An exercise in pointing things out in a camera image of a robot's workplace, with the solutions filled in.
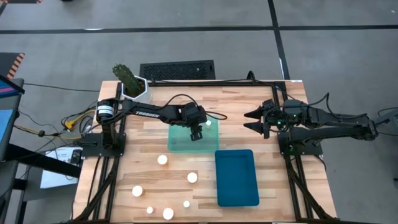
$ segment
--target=wooden table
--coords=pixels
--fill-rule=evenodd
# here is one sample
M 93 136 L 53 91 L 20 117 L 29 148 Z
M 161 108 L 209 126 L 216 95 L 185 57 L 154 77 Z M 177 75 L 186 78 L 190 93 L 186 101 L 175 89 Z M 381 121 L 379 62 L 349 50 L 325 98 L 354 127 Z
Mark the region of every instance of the wooden table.
M 286 81 L 287 93 L 298 100 L 307 101 L 302 82 Z M 116 81 L 103 82 L 99 100 L 116 94 Z M 172 96 L 185 93 L 197 100 L 206 110 L 226 114 L 220 121 L 220 149 L 251 149 L 254 153 L 260 204 L 256 207 L 221 208 L 217 205 L 214 154 L 173 154 L 167 150 L 169 126 L 156 119 L 128 116 L 127 143 L 120 160 L 111 222 L 166 222 L 163 209 L 174 210 L 171 222 L 272 222 L 294 221 L 292 199 L 287 180 L 285 161 L 279 153 L 275 133 L 263 139 L 258 133 L 243 126 L 255 122 L 244 113 L 258 108 L 264 100 L 272 98 L 266 86 L 212 86 L 212 87 L 151 87 L 152 104 L 163 105 Z M 188 103 L 185 97 L 173 103 Z M 157 164 L 157 157 L 166 154 L 169 165 Z M 328 179 L 323 164 L 313 156 L 302 156 L 309 191 L 332 216 L 336 215 Z M 74 203 L 74 217 L 86 207 L 97 158 L 86 159 L 81 170 Z M 95 194 L 100 178 L 99 168 L 93 187 Z M 187 174 L 196 172 L 198 181 L 190 184 Z M 133 197 L 131 190 L 141 185 L 145 194 Z M 301 214 L 305 207 L 298 190 Z M 107 192 L 101 203 L 100 218 L 104 217 Z M 190 208 L 182 203 L 188 200 Z M 148 206 L 155 212 L 146 214 Z

